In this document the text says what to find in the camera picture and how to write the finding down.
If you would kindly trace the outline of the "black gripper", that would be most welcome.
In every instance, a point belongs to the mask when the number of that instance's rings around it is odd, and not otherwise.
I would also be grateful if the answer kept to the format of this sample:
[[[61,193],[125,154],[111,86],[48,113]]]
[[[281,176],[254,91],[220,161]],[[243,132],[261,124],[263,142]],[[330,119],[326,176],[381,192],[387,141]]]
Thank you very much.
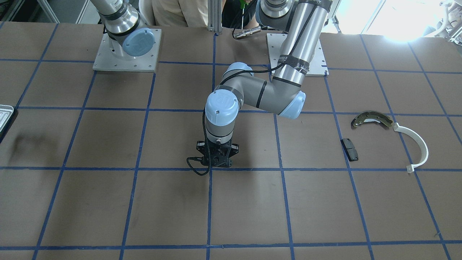
[[[206,165],[211,167],[229,168],[232,166],[232,160],[229,156],[215,156],[210,154],[210,148],[206,155]]]

